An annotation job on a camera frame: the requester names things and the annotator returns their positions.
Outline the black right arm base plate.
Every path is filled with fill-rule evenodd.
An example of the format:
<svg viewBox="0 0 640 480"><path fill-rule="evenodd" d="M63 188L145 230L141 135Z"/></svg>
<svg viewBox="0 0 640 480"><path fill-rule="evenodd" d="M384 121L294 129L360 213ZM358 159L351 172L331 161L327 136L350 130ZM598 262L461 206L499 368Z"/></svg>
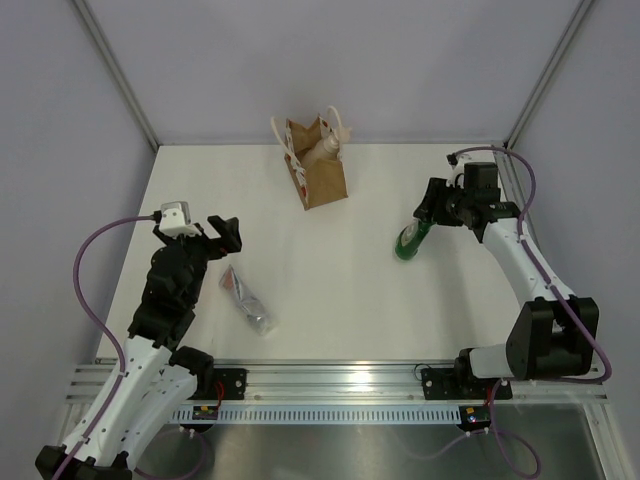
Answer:
<svg viewBox="0 0 640 480"><path fill-rule="evenodd" d="M488 400L497 379L460 380L453 368L419 368L426 400Z"/></svg>

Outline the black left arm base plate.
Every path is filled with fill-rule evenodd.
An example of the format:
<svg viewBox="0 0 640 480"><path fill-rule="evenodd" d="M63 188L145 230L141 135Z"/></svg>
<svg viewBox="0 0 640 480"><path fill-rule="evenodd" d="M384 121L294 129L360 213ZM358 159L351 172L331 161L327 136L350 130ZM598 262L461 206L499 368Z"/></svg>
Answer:
<svg viewBox="0 0 640 480"><path fill-rule="evenodd" d="M247 385L247 370L244 368L209 368L204 376L198 380L198 389L194 399L213 401L243 400Z"/></svg>

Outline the green bottle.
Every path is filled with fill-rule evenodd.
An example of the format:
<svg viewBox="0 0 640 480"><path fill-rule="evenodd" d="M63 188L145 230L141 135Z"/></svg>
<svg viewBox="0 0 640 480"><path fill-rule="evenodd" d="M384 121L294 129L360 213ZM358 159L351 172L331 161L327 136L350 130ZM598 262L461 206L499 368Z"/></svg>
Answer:
<svg viewBox="0 0 640 480"><path fill-rule="evenodd" d="M414 219L396 238L395 256L402 261L409 261L418 253L420 245L433 227L431 222Z"/></svg>

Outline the beige pump lotion bottle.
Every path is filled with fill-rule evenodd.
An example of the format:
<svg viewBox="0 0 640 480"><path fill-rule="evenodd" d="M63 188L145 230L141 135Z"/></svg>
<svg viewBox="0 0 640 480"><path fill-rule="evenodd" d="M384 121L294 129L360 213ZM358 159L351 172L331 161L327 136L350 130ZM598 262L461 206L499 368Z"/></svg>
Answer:
<svg viewBox="0 0 640 480"><path fill-rule="evenodd" d="M319 140L303 157L301 164L308 169L317 160L337 160L341 146L348 143L351 138L350 127L338 127L331 130L328 135Z"/></svg>

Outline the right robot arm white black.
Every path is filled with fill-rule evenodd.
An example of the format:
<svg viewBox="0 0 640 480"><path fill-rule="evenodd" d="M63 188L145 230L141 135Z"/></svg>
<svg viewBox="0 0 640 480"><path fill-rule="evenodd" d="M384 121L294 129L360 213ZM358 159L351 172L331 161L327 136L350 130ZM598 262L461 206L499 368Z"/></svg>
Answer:
<svg viewBox="0 0 640 480"><path fill-rule="evenodd" d="M598 306L552 272L518 206L502 199L495 164L470 162L449 179L430 178L414 218L472 231L497 261L520 306L504 343L460 352L452 375L457 392L474 397L489 379L556 380L589 372Z"/></svg>

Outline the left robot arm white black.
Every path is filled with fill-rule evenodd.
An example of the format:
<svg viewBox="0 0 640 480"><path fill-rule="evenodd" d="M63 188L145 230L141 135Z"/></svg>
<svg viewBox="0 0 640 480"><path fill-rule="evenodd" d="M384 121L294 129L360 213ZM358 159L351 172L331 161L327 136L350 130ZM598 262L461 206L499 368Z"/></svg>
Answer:
<svg viewBox="0 0 640 480"><path fill-rule="evenodd" d="M215 387L211 355L181 341L209 263L242 249L235 217L208 217L210 238L180 203L149 216L162 242L150 259L141 303L118 362L78 425L59 446L45 446L35 466L44 479L130 479L140 457L171 414L186 400Z"/></svg>

